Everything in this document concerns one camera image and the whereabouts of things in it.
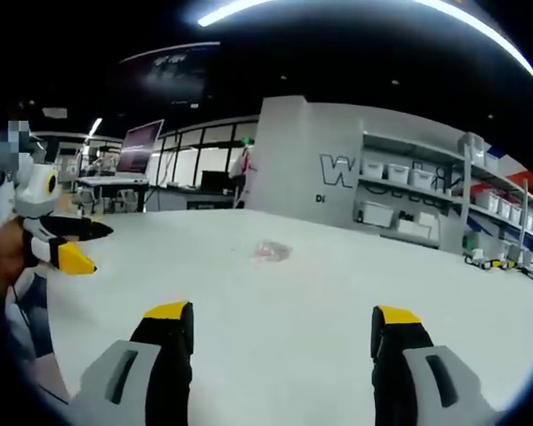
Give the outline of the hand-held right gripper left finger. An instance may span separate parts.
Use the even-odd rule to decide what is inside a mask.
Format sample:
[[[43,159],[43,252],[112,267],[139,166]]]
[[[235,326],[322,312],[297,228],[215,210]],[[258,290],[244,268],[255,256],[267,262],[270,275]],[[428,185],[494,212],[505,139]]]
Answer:
[[[147,311],[85,370],[68,405],[73,425],[187,425],[194,310],[188,301]]]

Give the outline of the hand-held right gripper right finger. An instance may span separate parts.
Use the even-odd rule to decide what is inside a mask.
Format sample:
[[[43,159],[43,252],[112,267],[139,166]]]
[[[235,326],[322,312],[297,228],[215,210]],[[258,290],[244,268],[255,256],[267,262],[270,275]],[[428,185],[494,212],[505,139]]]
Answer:
[[[377,425],[495,425],[501,416],[478,375],[411,311],[373,308],[370,357]]]

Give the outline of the person's left hand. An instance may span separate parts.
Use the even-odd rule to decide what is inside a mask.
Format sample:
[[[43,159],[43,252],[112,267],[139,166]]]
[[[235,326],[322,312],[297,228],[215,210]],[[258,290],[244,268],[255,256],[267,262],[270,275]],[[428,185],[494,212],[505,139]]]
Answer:
[[[26,269],[24,257],[24,229],[17,218],[0,227],[0,296],[16,283]]]

